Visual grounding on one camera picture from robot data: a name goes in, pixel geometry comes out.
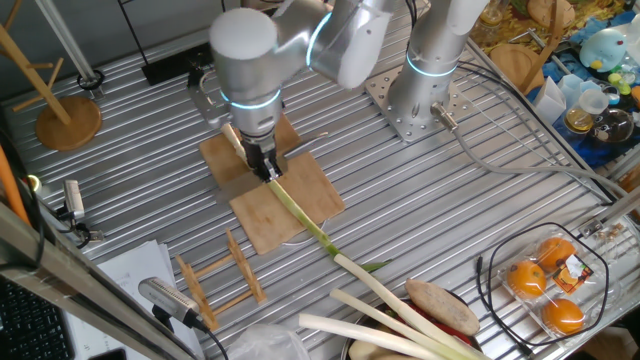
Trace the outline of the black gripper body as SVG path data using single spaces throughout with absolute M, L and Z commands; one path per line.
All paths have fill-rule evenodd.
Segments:
M 243 140 L 247 163 L 252 169 L 259 167 L 277 168 L 277 151 L 274 137 L 246 138 Z

